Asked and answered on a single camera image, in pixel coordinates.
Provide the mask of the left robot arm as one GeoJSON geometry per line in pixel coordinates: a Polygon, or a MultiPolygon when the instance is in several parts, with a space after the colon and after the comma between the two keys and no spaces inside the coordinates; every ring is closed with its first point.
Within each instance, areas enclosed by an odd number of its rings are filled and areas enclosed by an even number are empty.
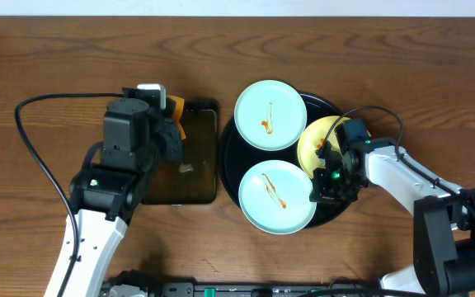
{"type": "Polygon", "coordinates": [[[149,177],[160,162],[182,157],[184,105],[175,96],[108,103],[103,140],[88,149],[69,187],[64,242],[46,295],[99,294],[134,210],[148,195],[149,177]]]}

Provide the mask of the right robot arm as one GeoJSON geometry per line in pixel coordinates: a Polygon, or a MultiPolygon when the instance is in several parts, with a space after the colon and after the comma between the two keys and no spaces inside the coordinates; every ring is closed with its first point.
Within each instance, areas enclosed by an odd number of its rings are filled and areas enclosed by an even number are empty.
{"type": "Polygon", "coordinates": [[[309,199],[352,202],[363,187],[380,186],[414,219],[413,264],[382,279],[384,288],[444,296],[475,290],[475,188],[439,178],[388,139],[344,142],[342,152],[319,144],[323,166],[313,172],[309,199]]]}

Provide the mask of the light blue plate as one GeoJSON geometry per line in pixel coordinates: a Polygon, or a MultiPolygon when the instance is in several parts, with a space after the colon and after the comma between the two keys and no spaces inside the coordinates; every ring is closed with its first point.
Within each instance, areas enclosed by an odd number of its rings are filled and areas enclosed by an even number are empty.
{"type": "Polygon", "coordinates": [[[254,82],[239,95],[233,114],[238,133],[264,151],[286,149],[299,140],[307,124],[307,107],[289,84],[254,82]]]}
{"type": "Polygon", "coordinates": [[[238,188],[238,201],[246,218],[258,229],[286,235],[304,229],[317,204],[309,197],[313,185],[292,163],[267,160],[251,167],[238,188]]]}

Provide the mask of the yellow plate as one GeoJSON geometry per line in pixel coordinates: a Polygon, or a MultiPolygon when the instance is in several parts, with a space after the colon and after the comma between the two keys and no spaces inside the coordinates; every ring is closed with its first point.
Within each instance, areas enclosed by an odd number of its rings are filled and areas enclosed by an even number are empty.
{"type": "Polygon", "coordinates": [[[325,136],[338,115],[330,115],[311,123],[301,134],[297,146],[297,158],[299,166],[313,179],[313,171],[316,168],[324,168],[316,151],[319,150],[325,141],[325,136]]]}

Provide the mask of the orange green sponge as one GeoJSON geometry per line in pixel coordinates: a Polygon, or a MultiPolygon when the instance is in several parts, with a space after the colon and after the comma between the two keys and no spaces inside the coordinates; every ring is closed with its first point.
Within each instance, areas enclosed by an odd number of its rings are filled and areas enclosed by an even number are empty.
{"type": "Polygon", "coordinates": [[[170,103],[174,103],[175,106],[172,108],[172,119],[176,121],[178,125],[178,129],[181,135],[181,139],[186,139],[186,133],[180,123],[182,113],[184,111],[185,100],[178,96],[167,95],[167,101],[170,103]]]}

